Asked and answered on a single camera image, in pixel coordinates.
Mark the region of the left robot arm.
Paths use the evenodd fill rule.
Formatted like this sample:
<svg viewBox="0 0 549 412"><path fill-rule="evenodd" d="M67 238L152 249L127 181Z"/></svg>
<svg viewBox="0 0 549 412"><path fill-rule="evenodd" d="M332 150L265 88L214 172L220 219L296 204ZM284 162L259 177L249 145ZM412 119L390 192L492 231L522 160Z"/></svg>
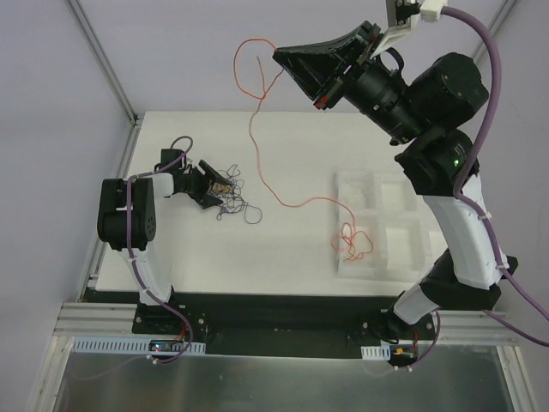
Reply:
<svg viewBox="0 0 549 412"><path fill-rule="evenodd" d="M206 161L196 166L179 148L163 148L160 162L150 173L127 179L105 179L101 184L97 233L127 263L139 290L140 302L158 306L151 322L161 333L171 334L181 324L178 309L163 305L172 298L168 274L155 256L156 202L185 194L201 209L222 205L215 194L232 183Z"/></svg>

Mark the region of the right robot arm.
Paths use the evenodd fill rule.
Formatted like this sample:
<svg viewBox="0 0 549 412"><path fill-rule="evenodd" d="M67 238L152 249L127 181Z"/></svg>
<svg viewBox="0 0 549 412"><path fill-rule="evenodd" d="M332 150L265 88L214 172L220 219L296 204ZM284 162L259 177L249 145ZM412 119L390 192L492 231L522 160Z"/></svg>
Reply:
<svg viewBox="0 0 549 412"><path fill-rule="evenodd" d="M489 97L473 59L447 53L406 83L377 54L382 40L380 27L364 22L331 41L278 47L273 58L316 108L346 100L403 147L395 160L442 231L447 247L429 272L370 320L372 335L395 343L434 310L491 310L502 270L517 261L492 249L479 162L461 131Z"/></svg>

